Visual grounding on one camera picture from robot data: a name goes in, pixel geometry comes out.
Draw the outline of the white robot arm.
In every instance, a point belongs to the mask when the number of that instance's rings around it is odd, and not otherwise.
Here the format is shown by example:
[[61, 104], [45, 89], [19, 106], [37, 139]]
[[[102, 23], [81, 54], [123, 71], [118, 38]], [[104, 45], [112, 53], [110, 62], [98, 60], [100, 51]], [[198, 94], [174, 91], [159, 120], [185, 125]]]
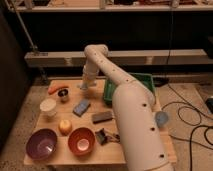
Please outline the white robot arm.
[[112, 107], [128, 170], [174, 171], [152, 111], [155, 95], [107, 58], [106, 45], [87, 45], [84, 54], [82, 89], [95, 85], [99, 71], [116, 85]]

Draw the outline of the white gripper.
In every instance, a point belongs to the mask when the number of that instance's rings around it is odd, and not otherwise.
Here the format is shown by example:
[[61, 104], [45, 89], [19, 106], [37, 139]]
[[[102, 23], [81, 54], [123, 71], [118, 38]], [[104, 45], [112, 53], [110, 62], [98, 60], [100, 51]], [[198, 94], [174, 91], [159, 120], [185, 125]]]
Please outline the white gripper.
[[87, 86], [94, 86], [97, 74], [98, 74], [97, 70], [92, 71], [87, 66], [84, 66], [82, 75], [83, 83]]

